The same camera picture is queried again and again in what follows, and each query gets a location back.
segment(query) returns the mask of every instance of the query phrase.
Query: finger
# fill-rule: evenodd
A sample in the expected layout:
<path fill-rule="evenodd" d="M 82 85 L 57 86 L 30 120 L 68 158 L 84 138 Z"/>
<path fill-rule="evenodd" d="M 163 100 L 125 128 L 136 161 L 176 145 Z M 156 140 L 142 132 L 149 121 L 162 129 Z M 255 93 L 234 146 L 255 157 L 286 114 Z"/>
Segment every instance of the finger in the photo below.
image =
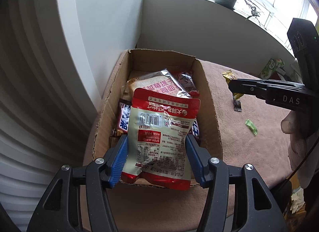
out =
<path fill-rule="evenodd" d="M 285 134 L 293 134 L 298 131 L 297 114 L 290 111 L 289 114 L 280 123 L 281 131 Z"/>
<path fill-rule="evenodd" d="M 307 143 L 299 132 L 290 134 L 290 146 L 294 153 L 298 154 L 300 157 L 305 156 Z"/>

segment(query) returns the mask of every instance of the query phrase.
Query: cardboard box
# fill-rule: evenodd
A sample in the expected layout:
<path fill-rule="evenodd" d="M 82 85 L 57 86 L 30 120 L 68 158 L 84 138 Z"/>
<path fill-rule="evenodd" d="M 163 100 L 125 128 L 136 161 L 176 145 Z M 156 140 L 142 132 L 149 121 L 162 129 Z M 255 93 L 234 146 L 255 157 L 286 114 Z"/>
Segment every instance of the cardboard box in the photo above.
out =
<path fill-rule="evenodd" d="M 103 104 L 90 133 L 84 165 L 102 157 L 116 143 L 110 136 L 117 120 L 118 101 L 127 79 L 164 68 L 171 71 L 193 70 L 193 79 L 200 91 L 201 100 L 197 115 L 201 146 L 211 156 L 239 167 L 246 163 L 253 164 L 270 187 L 291 173 L 287 153 L 289 135 L 280 130 L 280 121 L 288 114 L 288 110 L 245 95 L 241 98 L 243 111 L 234 111 L 232 94 L 221 75 L 229 67 L 173 51 L 139 49 L 124 51 L 114 67 L 104 92 Z M 237 70 L 232 71 L 237 78 L 255 79 Z M 257 136 L 245 126 L 246 119 L 252 120 L 258 128 Z M 174 232 L 197 228 L 207 192 L 208 189 L 197 186 L 194 179 L 187 191 L 161 188 L 139 179 L 133 185 L 119 182 L 112 190 L 107 190 L 107 195 L 119 231 Z M 228 215 L 233 213 L 233 208 L 234 186 L 231 186 Z M 89 230 L 83 188 L 81 213 L 83 226 Z"/>
<path fill-rule="evenodd" d="M 96 158 L 103 157 L 111 144 L 114 144 L 114 139 L 112 141 L 110 137 L 117 120 L 118 101 L 123 95 L 123 87 L 127 80 L 165 68 L 169 71 L 193 71 L 193 79 L 200 91 L 199 99 L 201 100 L 197 115 L 201 147 L 207 148 L 212 156 L 222 159 L 223 153 L 216 116 L 207 118 L 207 112 L 214 113 L 214 104 L 200 61 L 193 56 L 173 51 L 134 49 L 124 51 L 114 67 L 105 89 L 103 108 L 87 144 L 84 165 L 89 164 Z M 138 179 L 135 184 L 151 185 L 144 179 Z M 195 179 L 192 179 L 191 186 L 196 185 L 198 184 Z"/>

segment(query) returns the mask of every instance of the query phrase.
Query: candy wrapper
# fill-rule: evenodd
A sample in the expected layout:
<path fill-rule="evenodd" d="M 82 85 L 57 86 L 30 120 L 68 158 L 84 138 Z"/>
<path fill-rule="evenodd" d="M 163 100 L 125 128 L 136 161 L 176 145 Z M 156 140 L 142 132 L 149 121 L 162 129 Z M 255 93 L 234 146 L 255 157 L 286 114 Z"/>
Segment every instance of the candy wrapper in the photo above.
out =
<path fill-rule="evenodd" d="M 172 74 L 192 98 L 199 97 L 199 91 L 195 87 L 191 71 L 177 71 Z"/>
<path fill-rule="evenodd" d="M 226 72 L 223 72 L 222 76 L 224 76 L 224 78 L 226 79 L 227 85 L 229 84 L 229 82 L 231 80 L 237 80 L 236 76 L 232 73 L 232 70 L 228 70 Z M 232 95 L 233 95 L 235 100 L 238 100 L 241 96 L 243 96 L 243 94 L 241 94 L 241 93 L 233 93 Z"/>
<path fill-rule="evenodd" d="M 251 120 L 247 119 L 245 125 L 249 127 L 249 129 L 253 132 L 254 135 L 258 134 L 258 129 Z"/>
<path fill-rule="evenodd" d="M 191 98 L 167 69 L 128 80 L 123 97 L 132 100 L 133 93 L 137 88 L 143 88 L 180 98 Z"/>
<path fill-rule="evenodd" d="M 138 88 L 128 128 L 128 157 L 121 179 L 178 190 L 190 186 L 185 137 L 199 110 L 199 99 L 178 98 Z"/>
<path fill-rule="evenodd" d="M 129 118 L 132 103 L 127 100 L 119 100 L 119 113 L 117 117 L 117 124 L 114 130 L 114 136 L 121 136 L 127 134 L 129 126 Z"/>
<path fill-rule="evenodd" d="M 200 137 L 199 137 L 199 128 L 197 124 L 197 119 L 195 118 L 192 128 L 189 131 L 189 134 L 192 134 L 197 141 L 197 144 L 200 145 Z"/>
<path fill-rule="evenodd" d="M 222 73 L 222 76 L 226 79 L 227 85 L 231 80 L 236 80 L 236 76 L 232 73 L 232 70 L 228 70 L 226 72 Z M 232 99 L 234 102 L 234 110 L 241 112 L 241 102 L 240 102 L 240 97 L 243 96 L 241 93 L 233 93 L 232 94 Z"/>

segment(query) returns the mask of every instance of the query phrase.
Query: person's hand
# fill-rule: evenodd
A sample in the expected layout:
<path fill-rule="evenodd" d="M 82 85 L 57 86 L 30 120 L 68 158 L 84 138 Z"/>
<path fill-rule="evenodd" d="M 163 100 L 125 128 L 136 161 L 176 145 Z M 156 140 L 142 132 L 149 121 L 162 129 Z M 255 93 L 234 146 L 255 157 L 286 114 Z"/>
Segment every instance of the person's hand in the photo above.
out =
<path fill-rule="evenodd" d="M 288 147 L 288 157 L 292 170 L 295 170 L 301 161 L 305 158 L 306 154 L 316 142 L 319 130 L 314 132 L 309 137 L 301 135 L 300 127 L 304 127 L 305 123 L 300 122 L 299 113 L 291 111 L 282 121 L 281 130 L 285 134 L 290 135 L 290 145 Z M 308 156 L 307 160 L 303 163 L 297 171 L 298 180 L 302 188 L 306 188 L 315 171 L 319 170 L 319 145 L 317 145 Z"/>
<path fill-rule="evenodd" d="M 281 130 L 290 135 L 290 145 L 288 147 L 288 157 L 292 170 L 295 170 L 306 155 L 306 140 L 302 137 L 298 122 L 297 113 L 290 113 L 281 121 Z"/>

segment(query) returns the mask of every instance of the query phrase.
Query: pink blanket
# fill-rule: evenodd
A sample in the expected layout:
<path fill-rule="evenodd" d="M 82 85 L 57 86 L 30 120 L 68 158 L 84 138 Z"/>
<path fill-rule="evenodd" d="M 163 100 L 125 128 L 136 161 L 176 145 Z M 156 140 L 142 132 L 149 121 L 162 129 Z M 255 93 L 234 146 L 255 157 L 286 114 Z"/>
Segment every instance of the pink blanket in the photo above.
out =
<path fill-rule="evenodd" d="M 281 132 L 280 122 L 289 110 L 267 105 L 251 95 L 241 100 L 242 112 L 233 110 L 231 92 L 222 72 L 228 67 L 201 61 L 212 93 L 223 147 L 223 161 L 242 167 L 252 164 L 268 187 L 273 187 L 291 173 L 288 159 L 289 135 Z M 238 79 L 257 79 L 246 73 L 232 70 Z M 253 121 L 258 129 L 255 137 L 245 126 L 246 119 Z M 234 190 L 231 186 L 228 215 L 233 213 Z"/>

